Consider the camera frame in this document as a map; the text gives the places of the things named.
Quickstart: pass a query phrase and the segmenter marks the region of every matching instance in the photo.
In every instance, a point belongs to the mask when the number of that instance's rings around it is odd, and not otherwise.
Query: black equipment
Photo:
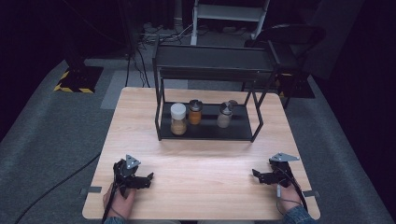
[[[121,159],[119,162],[114,163],[114,182],[105,213],[103,214],[102,223],[104,223],[107,218],[117,189],[119,189],[121,195],[124,196],[126,189],[148,189],[151,185],[151,179],[154,177],[154,173],[149,174],[147,177],[135,175],[140,163],[139,160],[130,155],[126,155],[126,160]]]
[[[304,195],[300,189],[300,186],[294,179],[293,173],[291,172],[289,166],[289,161],[298,160],[299,158],[297,157],[293,157],[291,155],[279,152],[269,159],[271,168],[273,169],[272,173],[262,174],[254,169],[252,169],[252,172],[254,176],[259,178],[260,183],[264,183],[267,185],[278,184],[284,188],[287,188],[288,186],[290,186],[290,184],[292,184],[296,189],[297,194],[300,196],[301,201],[303,202],[304,209],[308,211]]]

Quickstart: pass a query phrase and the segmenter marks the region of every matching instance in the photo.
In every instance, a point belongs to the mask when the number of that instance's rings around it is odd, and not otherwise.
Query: sleeve
[[[105,220],[105,224],[124,224],[124,220],[120,217],[108,217]]]
[[[284,224],[312,224],[317,223],[302,206],[291,208],[285,216],[283,216]]]

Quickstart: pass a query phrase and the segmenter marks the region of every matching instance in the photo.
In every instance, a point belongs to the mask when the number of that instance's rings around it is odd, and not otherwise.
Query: jar lid
[[[224,115],[231,115],[233,113],[233,104],[230,102],[224,102],[220,105],[219,110]]]
[[[203,104],[200,100],[190,100],[189,108],[191,111],[201,111]]]
[[[186,118],[186,106],[181,103],[175,103],[171,106],[172,119],[184,119]]]

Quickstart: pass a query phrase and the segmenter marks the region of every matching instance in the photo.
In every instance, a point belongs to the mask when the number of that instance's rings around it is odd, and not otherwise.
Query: black metal shelf
[[[191,45],[165,45],[160,38],[154,47],[152,65],[157,95],[157,112],[155,124],[158,139],[199,139],[199,140],[237,140],[253,142],[262,128],[260,106],[270,84],[274,81],[279,60],[274,46],[269,41],[262,49],[223,48]],[[257,97],[254,83],[267,77],[268,85],[262,89],[260,99]],[[198,79],[214,81],[250,82],[246,101],[236,105],[232,121],[227,128],[217,125],[219,105],[208,105],[204,102],[201,123],[188,124],[187,131],[182,135],[171,132],[170,106],[175,102],[165,99],[164,79]],[[252,96],[259,118],[259,126],[255,133],[251,131],[247,104]],[[159,122],[162,108],[161,125]]]
[[[217,124],[219,105],[204,104],[202,119],[199,124],[193,125],[187,122],[187,131],[182,135],[174,135],[171,132],[171,105],[163,105],[161,119],[161,137],[163,139],[200,139],[200,140],[240,140],[250,141],[252,133],[248,119],[247,108],[237,105],[233,110],[233,119],[230,126],[220,128]]]

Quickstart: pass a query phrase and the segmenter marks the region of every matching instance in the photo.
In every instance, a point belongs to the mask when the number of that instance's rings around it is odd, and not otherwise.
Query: white jar lid
[[[171,106],[172,119],[186,118],[186,106],[181,103],[176,103]]]

